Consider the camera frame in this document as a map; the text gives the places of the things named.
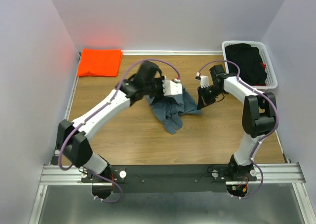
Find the folded orange t-shirt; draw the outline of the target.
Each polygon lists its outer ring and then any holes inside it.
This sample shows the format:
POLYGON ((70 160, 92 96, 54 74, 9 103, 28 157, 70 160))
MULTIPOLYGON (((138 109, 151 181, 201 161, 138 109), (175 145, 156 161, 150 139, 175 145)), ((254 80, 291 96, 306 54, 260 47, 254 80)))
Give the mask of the folded orange t-shirt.
POLYGON ((78 66, 78 77, 116 77, 123 53, 120 49, 84 48, 78 66))

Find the blue-grey t-shirt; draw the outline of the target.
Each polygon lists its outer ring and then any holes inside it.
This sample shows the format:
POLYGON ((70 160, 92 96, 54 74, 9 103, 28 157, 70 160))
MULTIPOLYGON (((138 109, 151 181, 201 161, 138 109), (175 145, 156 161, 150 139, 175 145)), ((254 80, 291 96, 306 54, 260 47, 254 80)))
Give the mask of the blue-grey t-shirt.
POLYGON ((176 134, 177 130, 182 128, 182 115, 202 115, 202 112, 197 110, 197 103, 184 86, 182 86, 182 91, 182 94, 174 96, 145 97, 154 116, 169 134, 176 134))

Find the red garment in basket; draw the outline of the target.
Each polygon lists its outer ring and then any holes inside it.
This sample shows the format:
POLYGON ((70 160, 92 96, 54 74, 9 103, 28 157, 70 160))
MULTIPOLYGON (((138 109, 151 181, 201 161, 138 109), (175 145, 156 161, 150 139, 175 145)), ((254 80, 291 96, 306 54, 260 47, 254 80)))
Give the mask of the red garment in basket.
POLYGON ((253 68, 253 84, 255 86, 266 86, 267 72, 266 64, 261 62, 258 65, 255 65, 253 68))

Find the white laundry basket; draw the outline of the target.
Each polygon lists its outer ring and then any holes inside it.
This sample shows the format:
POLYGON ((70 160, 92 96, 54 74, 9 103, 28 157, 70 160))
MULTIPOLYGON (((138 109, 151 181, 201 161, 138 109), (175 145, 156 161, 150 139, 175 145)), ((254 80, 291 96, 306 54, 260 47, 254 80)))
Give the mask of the white laundry basket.
POLYGON ((223 57, 226 59, 226 53, 225 53, 225 47, 228 45, 234 45, 234 44, 240 44, 245 43, 249 44, 251 46, 257 47, 259 49, 260 56, 263 59, 263 62, 266 64, 266 72, 267 72, 267 79, 266 79, 266 86, 253 86, 259 90, 271 90, 275 89, 278 86, 276 74, 269 56, 269 53, 267 51, 266 46, 262 42, 256 42, 256 41, 224 41, 222 42, 222 51, 223 51, 223 57))

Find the black t-shirt in basket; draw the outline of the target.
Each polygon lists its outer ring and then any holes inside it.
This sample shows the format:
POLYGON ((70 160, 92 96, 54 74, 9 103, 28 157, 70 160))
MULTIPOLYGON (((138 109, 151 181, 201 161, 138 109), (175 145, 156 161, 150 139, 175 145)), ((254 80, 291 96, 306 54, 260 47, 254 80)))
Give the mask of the black t-shirt in basket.
POLYGON ((263 62, 259 49, 249 44, 240 43, 226 46, 225 53, 228 61, 232 61, 239 66, 241 79, 254 86, 253 68, 263 62))

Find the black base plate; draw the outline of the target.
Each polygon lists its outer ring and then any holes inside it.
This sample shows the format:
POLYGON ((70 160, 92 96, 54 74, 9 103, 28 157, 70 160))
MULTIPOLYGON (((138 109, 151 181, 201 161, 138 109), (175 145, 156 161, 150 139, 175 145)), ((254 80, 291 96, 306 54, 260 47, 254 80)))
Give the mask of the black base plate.
POLYGON ((227 164, 204 165, 113 165, 106 175, 115 184, 86 170, 81 182, 92 185, 92 193, 107 198, 111 193, 230 192, 245 196, 243 189, 256 181, 253 167, 232 173, 227 164))

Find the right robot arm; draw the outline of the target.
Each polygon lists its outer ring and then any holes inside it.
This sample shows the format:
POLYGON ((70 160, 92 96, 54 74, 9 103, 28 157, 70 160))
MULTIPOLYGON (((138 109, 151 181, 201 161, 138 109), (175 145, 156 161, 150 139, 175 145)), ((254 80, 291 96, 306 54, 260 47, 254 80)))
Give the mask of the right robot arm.
POLYGON ((215 103, 220 94, 231 94, 243 104, 241 123, 244 135, 226 169, 230 179, 239 180, 250 173, 258 148, 278 127, 276 97, 271 92, 264 93, 250 86, 235 73, 226 73, 222 65, 215 65, 209 71, 212 85, 201 71, 196 74, 200 82, 198 110, 215 103))

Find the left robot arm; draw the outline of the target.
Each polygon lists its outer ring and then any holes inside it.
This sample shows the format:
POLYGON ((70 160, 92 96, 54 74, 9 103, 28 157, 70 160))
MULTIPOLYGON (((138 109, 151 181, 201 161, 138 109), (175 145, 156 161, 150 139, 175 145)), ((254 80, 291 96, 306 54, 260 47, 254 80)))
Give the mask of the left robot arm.
POLYGON ((140 61, 138 71, 123 76, 111 93, 84 115, 68 121, 62 120, 57 129, 56 148, 73 166, 92 171, 93 177, 104 182, 110 175, 110 163, 95 153, 92 138, 112 118, 142 100, 146 95, 163 95, 165 76, 152 61, 140 61))

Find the aluminium rail frame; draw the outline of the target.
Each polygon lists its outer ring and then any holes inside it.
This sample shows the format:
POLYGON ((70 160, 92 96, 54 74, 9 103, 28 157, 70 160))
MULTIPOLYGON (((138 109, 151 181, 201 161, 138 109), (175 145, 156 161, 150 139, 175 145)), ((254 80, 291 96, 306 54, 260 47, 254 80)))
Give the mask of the aluminium rail frame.
MULTIPOLYGON (((202 75, 209 77, 209 84, 212 85, 209 69, 215 65, 220 65, 219 60, 203 66, 182 68, 176 74, 182 86, 186 87, 184 74, 196 77, 196 73, 201 71, 202 75)), ((111 91, 117 84, 110 86, 111 91)), ((110 163, 110 169, 113 165, 228 165, 244 135, 242 102, 231 94, 220 94, 215 103, 200 110, 203 111, 201 118, 190 119, 191 125, 198 127, 197 131, 181 130, 170 136, 156 127, 145 97, 112 118, 89 142, 92 150, 110 163)), ((90 109, 84 110, 76 118, 90 109)), ((81 174, 88 169, 48 165, 42 170, 30 223, 315 223, 299 164, 257 164, 254 160, 253 163, 257 180, 246 185, 243 189, 245 196, 235 196, 230 192, 120 192, 111 193, 107 198, 94 195, 92 185, 81 182, 81 174)), ((115 184, 106 177, 92 173, 115 184)))

